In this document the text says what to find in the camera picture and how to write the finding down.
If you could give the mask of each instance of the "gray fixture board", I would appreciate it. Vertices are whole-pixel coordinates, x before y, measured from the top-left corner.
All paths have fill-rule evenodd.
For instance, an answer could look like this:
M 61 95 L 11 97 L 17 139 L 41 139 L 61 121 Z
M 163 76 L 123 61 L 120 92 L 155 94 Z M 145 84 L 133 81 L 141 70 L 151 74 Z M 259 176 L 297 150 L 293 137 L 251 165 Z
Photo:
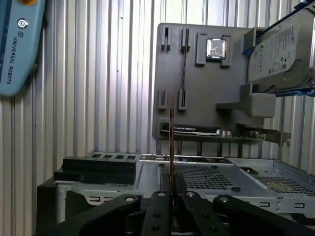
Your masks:
M 179 106 L 183 83 L 186 33 L 185 107 Z M 219 127 L 234 130 L 235 123 L 263 126 L 262 118 L 250 118 L 243 111 L 216 111 L 217 103 L 240 99 L 240 85 L 247 82 L 248 58 L 242 54 L 243 37 L 250 29 L 237 27 L 160 24 L 157 30 L 157 60 L 154 91 L 153 137 L 163 138 L 159 124 L 169 119 L 172 95 L 175 124 Z M 207 40 L 226 41 L 225 57 L 206 57 Z

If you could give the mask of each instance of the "corrugated metal wall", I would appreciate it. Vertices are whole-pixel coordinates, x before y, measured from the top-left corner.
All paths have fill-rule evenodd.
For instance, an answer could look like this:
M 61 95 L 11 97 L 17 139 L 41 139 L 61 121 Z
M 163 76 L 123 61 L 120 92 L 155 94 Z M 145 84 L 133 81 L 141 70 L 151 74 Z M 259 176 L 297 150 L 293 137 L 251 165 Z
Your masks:
M 39 69 L 15 98 L 0 98 L 0 236 L 30 236 L 36 186 L 67 155 L 93 149 L 167 152 L 151 136 L 160 22 L 268 26 L 299 0 L 48 0 Z M 315 173 L 315 101 L 277 100 L 265 127 L 292 133 L 290 148 L 244 145 L 243 157 L 279 158 Z M 215 155 L 216 144 L 203 144 Z M 196 154 L 197 143 L 182 143 Z M 236 156 L 237 145 L 224 145 Z

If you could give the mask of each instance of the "perforated metal panel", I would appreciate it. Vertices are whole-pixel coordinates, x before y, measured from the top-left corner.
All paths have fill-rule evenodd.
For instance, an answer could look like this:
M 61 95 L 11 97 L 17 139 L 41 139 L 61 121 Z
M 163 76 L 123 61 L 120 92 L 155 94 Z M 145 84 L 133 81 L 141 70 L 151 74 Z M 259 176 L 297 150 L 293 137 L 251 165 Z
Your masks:
M 161 167 L 162 173 L 168 173 L 167 167 Z M 181 174 L 190 189 L 227 190 L 233 184 L 224 176 L 217 166 L 175 165 L 175 173 Z
M 306 194 L 315 197 L 315 192 L 286 177 L 256 177 L 258 181 L 277 193 Z

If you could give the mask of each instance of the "hard drive label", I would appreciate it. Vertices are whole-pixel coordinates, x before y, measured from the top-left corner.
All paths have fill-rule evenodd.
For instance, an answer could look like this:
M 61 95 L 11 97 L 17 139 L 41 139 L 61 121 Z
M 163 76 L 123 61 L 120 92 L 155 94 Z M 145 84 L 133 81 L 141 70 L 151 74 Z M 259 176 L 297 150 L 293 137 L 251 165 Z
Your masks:
M 294 23 L 258 44 L 251 55 L 250 81 L 285 72 L 295 61 L 299 25 Z

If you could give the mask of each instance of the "metal sheet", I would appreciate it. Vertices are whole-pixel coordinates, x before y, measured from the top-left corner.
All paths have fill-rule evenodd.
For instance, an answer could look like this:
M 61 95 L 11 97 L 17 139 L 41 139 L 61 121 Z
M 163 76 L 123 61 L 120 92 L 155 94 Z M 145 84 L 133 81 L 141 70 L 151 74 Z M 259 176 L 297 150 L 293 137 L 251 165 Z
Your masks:
M 298 2 L 47 1 L 48 23 L 42 33 L 37 74 L 15 101 L 0 97 L 0 236 L 32 235 L 35 187 L 52 175 L 65 156 L 93 149 L 168 152 L 151 135 L 160 22 L 264 27 Z M 276 116 L 267 119 L 265 127 L 293 132 L 294 143 L 287 150 L 264 143 L 261 148 L 245 147 L 241 153 L 257 158 L 279 156 L 315 173 L 314 104 L 313 98 L 306 98 L 300 110 L 297 105 L 303 105 L 303 99 L 280 98 Z M 300 123 L 291 125 L 292 120 Z M 197 153 L 196 143 L 178 147 L 183 154 Z M 203 154 L 215 154 L 216 147 L 203 143 Z M 239 150 L 238 145 L 223 145 L 224 156 L 236 157 Z
M 279 161 L 209 157 L 206 162 L 196 162 L 198 158 L 187 162 L 185 158 L 175 156 L 175 173 L 183 176 L 188 191 L 209 201 L 219 194 L 228 194 L 274 213 L 314 213 L 315 177 Z M 95 206 L 124 193 L 150 197 L 160 189 L 159 175 L 169 172 L 169 161 L 162 159 L 145 154 L 139 160 L 137 157 L 136 179 L 131 185 L 59 183 L 58 222 L 64 220 L 67 191 L 82 194 Z

